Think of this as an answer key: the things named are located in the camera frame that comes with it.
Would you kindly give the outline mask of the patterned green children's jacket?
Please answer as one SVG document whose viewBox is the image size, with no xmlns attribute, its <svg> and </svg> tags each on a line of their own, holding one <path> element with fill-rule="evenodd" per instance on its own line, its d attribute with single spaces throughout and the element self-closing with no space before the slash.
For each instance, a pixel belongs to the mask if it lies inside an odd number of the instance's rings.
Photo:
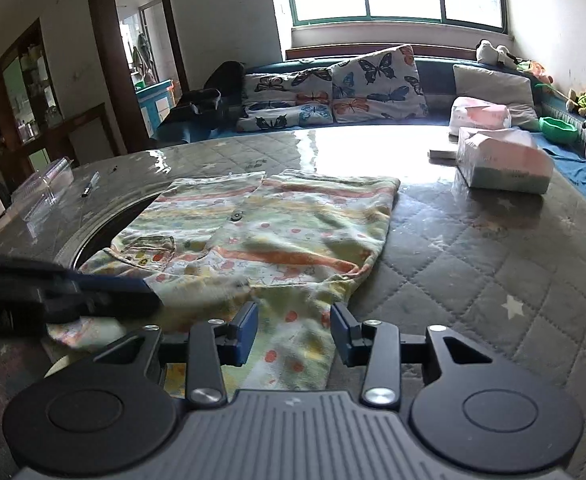
<svg viewBox="0 0 586 480">
<path fill-rule="evenodd" d="M 294 170 L 175 180 L 81 270 L 142 278 L 167 333 L 255 301 L 257 336 L 247 363 L 224 371 L 227 389 L 320 389 L 335 351 L 331 307 L 381 255 L 398 188 L 393 177 Z"/>
</svg>

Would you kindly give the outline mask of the black clothes pile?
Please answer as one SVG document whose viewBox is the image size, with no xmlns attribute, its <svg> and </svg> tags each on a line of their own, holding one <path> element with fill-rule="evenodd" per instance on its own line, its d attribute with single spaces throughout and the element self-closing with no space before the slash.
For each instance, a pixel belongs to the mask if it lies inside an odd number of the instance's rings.
<svg viewBox="0 0 586 480">
<path fill-rule="evenodd" d="M 218 119 L 241 103 L 245 67 L 238 61 L 221 63 L 203 88 L 182 94 L 177 105 L 159 125 L 160 128 L 197 119 Z"/>
</svg>

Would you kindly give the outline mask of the clear plastic box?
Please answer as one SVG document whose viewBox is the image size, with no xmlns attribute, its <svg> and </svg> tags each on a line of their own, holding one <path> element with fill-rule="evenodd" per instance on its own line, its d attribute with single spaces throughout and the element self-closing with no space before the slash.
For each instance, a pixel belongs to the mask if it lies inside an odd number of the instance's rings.
<svg viewBox="0 0 586 480">
<path fill-rule="evenodd" d="M 72 161 L 63 157 L 34 172 L 12 194 L 8 214 L 25 222 L 45 217 L 74 182 Z"/>
</svg>

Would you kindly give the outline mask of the grey quilted star table mat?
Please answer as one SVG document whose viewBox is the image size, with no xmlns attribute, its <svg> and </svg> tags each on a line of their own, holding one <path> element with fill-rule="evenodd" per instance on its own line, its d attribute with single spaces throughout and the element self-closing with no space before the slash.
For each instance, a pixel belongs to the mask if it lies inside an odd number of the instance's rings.
<svg viewBox="0 0 586 480">
<path fill-rule="evenodd" d="M 393 176 L 399 198 L 380 260 L 350 302 L 358 318 L 406 333 L 448 325 L 568 391 L 585 416 L 570 473 L 586 479 L 586 199 L 555 174 L 546 194 L 468 188 L 432 164 L 434 126 L 335 127 L 183 144 L 80 167 L 38 229 L 0 219 L 0 254 L 72 261 L 87 235 L 119 209 L 174 179 L 299 169 Z M 81 193 L 92 174 L 100 180 Z"/>
</svg>

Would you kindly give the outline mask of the dark wooden display cabinet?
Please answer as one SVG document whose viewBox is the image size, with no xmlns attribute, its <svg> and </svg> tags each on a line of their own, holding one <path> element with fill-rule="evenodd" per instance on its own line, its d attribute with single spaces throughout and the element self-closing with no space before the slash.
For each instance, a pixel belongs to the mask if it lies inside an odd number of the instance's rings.
<svg viewBox="0 0 586 480">
<path fill-rule="evenodd" d="M 78 167 L 120 154 L 104 103 L 62 113 L 41 25 L 32 23 L 0 58 L 0 196 L 59 158 Z"/>
</svg>

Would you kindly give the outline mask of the small flat grey box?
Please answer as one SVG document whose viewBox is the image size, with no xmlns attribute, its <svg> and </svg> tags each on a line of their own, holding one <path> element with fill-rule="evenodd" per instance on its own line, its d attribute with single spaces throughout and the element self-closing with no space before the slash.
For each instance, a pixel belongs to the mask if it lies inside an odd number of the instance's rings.
<svg viewBox="0 0 586 480">
<path fill-rule="evenodd" d="M 448 148 L 431 148 L 428 151 L 428 157 L 436 160 L 455 160 L 457 158 L 457 151 L 448 150 Z"/>
</svg>

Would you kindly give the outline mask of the front pink tissue pack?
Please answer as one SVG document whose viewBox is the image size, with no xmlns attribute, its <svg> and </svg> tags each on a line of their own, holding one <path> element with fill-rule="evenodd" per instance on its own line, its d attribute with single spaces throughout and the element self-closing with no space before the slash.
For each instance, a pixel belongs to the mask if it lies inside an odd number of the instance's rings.
<svg viewBox="0 0 586 480">
<path fill-rule="evenodd" d="M 520 128 L 462 127 L 457 165 L 470 188 L 546 194 L 554 163 L 532 134 Z"/>
</svg>

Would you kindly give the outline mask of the pink tissue pack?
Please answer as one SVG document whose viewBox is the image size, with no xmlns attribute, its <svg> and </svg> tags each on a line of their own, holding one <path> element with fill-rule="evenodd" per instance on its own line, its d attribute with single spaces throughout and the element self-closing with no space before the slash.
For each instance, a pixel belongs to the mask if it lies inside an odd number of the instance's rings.
<svg viewBox="0 0 586 480">
<path fill-rule="evenodd" d="M 520 128 L 462 127 L 457 165 L 470 188 L 546 194 L 554 163 L 532 134 Z"/>
<path fill-rule="evenodd" d="M 458 96 L 451 107 L 449 133 L 458 136 L 462 127 L 486 130 L 510 128 L 511 114 L 505 105 Z"/>
</svg>

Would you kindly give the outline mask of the rear pink tissue pack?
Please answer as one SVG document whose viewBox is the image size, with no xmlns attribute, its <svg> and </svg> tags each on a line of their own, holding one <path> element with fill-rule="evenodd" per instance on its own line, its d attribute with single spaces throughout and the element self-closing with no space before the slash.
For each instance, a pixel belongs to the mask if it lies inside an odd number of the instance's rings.
<svg viewBox="0 0 586 480">
<path fill-rule="evenodd" d="M 458 96 L 451 107 L 449 133 L 458 136 L 462 127 L 486 130 L 510 128 L 511 114 L 505 105 Z"/>
</svg>

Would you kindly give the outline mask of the flat butterfly pillow stack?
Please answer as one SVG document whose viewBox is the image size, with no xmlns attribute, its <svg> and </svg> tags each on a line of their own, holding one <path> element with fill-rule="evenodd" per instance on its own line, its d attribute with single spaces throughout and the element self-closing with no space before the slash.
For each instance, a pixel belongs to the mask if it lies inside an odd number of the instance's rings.
<svg viewBox="0 0 586 480">
<path fill-rule="evenodd" d="M 332 125 L 332 74 L 327 68 L 244 77 L 239 132 Z"/>
</svg>

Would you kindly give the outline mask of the large butterfly pillow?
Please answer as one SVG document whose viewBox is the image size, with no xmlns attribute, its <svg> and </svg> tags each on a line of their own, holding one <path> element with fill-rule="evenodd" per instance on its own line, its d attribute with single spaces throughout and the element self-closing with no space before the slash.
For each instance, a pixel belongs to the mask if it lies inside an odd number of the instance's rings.
<svg viewBox="0 0 586 480">
<path fill-rule="evenodd" d="M 333 64 L 332 112 L 339 124 L 401 122 L 428 115 L 411 44 Z"/>
</svg>

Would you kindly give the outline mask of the blue sofa bench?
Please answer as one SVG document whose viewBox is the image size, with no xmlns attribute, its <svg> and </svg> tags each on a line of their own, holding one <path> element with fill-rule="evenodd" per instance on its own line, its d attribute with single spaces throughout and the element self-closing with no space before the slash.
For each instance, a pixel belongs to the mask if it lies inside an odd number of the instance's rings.
<svg viewBox="0 0 586 480">
<path fill-rule="evenodd" d="M 480 64 L 414 56 L 408 46 L 333 63 L 282 63 L 246 72 L 222 63 L 200 91 L 186 92 L 156 131 L 164 143 L 197 142 L 223 133 L 310 128 L 360 122 L 445 122 L 521 128 L 535 133 L 558 171 L 586 196 L 586 120 L 555 139 L 541 110 L 540 79 Z"/>
</svg>

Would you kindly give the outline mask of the green plastic bowl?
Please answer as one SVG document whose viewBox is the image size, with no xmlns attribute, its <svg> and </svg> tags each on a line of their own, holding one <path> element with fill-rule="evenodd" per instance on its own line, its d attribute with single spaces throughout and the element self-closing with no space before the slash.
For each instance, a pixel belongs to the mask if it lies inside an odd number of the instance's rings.
<svg viewBox="0 0 586 480">
<path fill-rule="evenodd" d="M 538 122 L 540 131 L 549 142 L 570 145 L 578 138 L 578 129 L 562 119 L 540 117 Z"/>
</svg>

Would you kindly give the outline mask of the grey plain cushion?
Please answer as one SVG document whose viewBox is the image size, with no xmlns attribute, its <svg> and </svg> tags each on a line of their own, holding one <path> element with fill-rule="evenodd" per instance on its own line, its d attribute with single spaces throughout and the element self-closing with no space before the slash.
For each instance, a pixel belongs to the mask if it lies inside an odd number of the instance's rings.
<svg viewBox="0 0 586 480">
<path fill-rule="evenodd" d="M 539 130 L 539 117 L 527 77 L 465 64 L 453 66 L 458 96 L 505 105 L 511 124 L 529 131 Z"/>
</svg>

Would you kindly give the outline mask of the white plush toy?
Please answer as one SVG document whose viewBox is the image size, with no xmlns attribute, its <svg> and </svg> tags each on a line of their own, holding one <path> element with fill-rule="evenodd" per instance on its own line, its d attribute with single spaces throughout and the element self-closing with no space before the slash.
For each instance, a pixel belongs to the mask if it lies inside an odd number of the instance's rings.
<svg viewBox="0 0 586 480">
<path fill-rule="evenodd" d="M 506 46 L 495 47 L 489 40 L 482 39 L 476 46 L 476 61 L 480 64 L 502 66 L 515 70 L 520 60 Z"/>
</svg>

